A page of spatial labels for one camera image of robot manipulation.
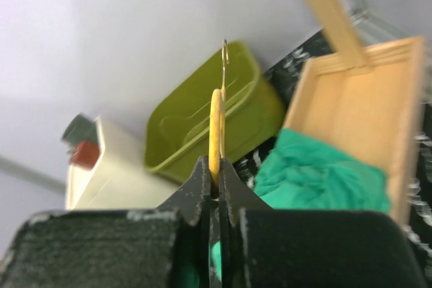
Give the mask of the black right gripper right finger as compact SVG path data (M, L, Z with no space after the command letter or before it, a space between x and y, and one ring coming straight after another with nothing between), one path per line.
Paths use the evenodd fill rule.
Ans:
M370 210L270 208L223 159L224 287L426 287L401 228Z

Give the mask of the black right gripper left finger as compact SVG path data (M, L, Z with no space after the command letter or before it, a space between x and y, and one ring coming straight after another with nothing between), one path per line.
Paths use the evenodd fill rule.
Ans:
M209 287L209 160L154 209L44 211L18 229L2 287Z

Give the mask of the green tank top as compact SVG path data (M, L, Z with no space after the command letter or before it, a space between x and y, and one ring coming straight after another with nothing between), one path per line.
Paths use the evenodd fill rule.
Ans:
M277 210L370 210L388 214L385 174L289 129L280 131L251 189ZM222 282L221 242L209 243L210 278Z

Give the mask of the yellow clothes hanger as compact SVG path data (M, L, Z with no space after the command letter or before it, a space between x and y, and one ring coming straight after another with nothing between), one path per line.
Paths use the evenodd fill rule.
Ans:
M221 88L214 89L209 115L209 172L211 175L211 197L219 195L219 172L221 159L225 157L225 75L229 63L227 40L221 46L222 79Z

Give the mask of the white foam block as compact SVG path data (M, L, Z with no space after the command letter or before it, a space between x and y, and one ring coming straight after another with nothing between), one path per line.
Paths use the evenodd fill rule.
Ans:
M138 138L103 117L97 117L95 124L99 159L90 170L69 166L66 209L156 208L179 188L145 170Z

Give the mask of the olive green plastic basket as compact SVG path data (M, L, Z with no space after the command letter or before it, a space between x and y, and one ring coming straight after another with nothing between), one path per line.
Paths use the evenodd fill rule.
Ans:
M217 51L153 111L146 127L147 171L177 183L189 178L197 158L209 151L211 96L222 85L225 155L231 162L277 135L286 106L245 42L229 42L227 51L225 69Z

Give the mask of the red brown die block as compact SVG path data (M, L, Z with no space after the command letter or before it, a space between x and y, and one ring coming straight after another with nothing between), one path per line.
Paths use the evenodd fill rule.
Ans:
M96 165L99 155L100 150L96 144L83 141L74 149L70 157L70 164L90 170Z

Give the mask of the dark green mug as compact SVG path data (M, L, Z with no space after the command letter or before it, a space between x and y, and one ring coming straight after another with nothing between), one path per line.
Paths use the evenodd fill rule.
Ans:
M77 114L63 132L61 141L70 146L77 146L84 141L98 144L95 122L81 113Z

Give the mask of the wooden clothes rack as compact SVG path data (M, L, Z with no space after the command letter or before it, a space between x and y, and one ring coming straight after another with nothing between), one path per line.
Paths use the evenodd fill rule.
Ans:
M304 64L283 125L383 169L390 216L406 225L423 118L425 40L364 47L340 0L306 1L333 53Z

